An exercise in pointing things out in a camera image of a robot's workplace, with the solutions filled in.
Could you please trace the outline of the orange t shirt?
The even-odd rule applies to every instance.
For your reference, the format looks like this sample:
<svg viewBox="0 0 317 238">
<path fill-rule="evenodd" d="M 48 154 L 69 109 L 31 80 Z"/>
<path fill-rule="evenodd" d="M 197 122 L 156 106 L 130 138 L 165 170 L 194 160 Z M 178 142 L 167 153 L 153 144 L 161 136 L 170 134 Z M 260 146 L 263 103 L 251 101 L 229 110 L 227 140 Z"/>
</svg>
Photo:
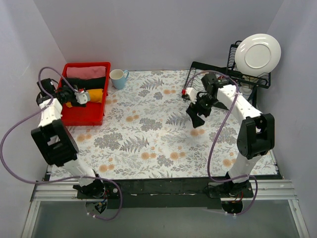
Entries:
<svg viewBox="0 0 317 238">
<path fill-rule="evenodd" d="M 91 100 L 89 102 L 91 103 L 101 103 L 102 100 L 103 100 L 103 89 L 91 89 L 91 90 L 87 90 L 89 92 L 89 95 L 90 95 L 90 98 Z M 72 108 L 70 102 L 72 101 L 77 101 L 76 100 L 76 97 L 75 97 L 75 94 L 74 96 L 71 97 L 71 100 L 66 102 L 65 105 L 68 107 L 68 108 Z"/>
</svg>

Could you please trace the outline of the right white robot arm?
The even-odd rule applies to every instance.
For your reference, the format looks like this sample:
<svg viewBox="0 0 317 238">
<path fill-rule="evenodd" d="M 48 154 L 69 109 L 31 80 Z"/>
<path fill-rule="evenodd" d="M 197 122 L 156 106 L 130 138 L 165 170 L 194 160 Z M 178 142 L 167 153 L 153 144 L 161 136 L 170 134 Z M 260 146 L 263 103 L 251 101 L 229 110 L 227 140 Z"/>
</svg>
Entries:
<svg viewBox="0 0 317 238">
<path fill-rule="evenodd" d="M 214 70 L 202 71 L 204 91 L 197 92 L 187 82 L 182 97 L 191 101 L 186 113 L 194 128 L 204 125 L 201 116 L 208 117 L 212 107 L 222 103 L 227 115 L 234 115 L 240 124 L 237 137 L 238 155 L 224 180 L 212 179 L 212 191 L 235 197 L 251 189 L 251 171 L 262 156 L 274 148 L 275 120 L 252 106 L 239 92 L 238 84 L 229 76 Z"/>
</svg>

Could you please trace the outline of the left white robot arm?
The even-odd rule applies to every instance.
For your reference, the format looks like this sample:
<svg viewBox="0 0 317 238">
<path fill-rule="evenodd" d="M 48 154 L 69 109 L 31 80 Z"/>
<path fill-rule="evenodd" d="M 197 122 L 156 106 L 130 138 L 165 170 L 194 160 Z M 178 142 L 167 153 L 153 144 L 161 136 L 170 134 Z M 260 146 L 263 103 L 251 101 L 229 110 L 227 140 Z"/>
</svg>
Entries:
<svg viewBox="0 0 317 238">
<path fill-rule="evenodd" d="M 43 79 L 37 85 L 40 93 L 36 102 L 41 109 L 41 118 L 31 136 L 44 160 L 78 178 L 79 184 L 73 187 L 75 190 L 89 197 L 101 198 L 106 192 L 105 185 L 93 169 L 78 159 L 78 146 L 61 120 L 63 104 L 85 107 L 91 100 L 89 92 L 66 85 L 56 89 L 51 78 Z"/>
</svg>

